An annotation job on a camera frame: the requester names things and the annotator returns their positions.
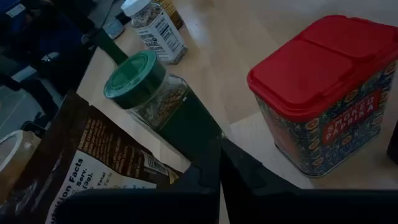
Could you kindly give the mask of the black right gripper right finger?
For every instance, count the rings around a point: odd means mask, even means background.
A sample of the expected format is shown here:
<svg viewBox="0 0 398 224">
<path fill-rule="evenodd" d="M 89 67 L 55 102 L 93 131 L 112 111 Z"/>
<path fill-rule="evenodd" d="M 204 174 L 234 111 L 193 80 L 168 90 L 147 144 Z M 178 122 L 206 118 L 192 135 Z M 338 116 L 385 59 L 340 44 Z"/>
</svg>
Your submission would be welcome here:
<svg viewBox="0 0 398 224">
<path fill-rule="evenodd" d="M 397 223 L 397 191 L 301 189 L 229 139 L 220 141 L 231 223 Z"/>
</svg>

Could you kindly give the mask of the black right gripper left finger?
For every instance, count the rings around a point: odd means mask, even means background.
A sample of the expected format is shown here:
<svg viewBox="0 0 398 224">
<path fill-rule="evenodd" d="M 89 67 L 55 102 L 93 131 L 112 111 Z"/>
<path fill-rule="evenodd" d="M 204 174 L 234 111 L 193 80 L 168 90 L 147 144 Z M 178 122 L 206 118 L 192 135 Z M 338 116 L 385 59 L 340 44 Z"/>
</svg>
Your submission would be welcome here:
<svg viewBox="0 0 398 224">
<path fill-rule="evenodd" d="M 221 141 L 209 143 L 182 176 L 163 189 L 94 189 L 79 192 L 55 211 L 57 223 L 217 223 L 220 213 Z"/>
</svg>

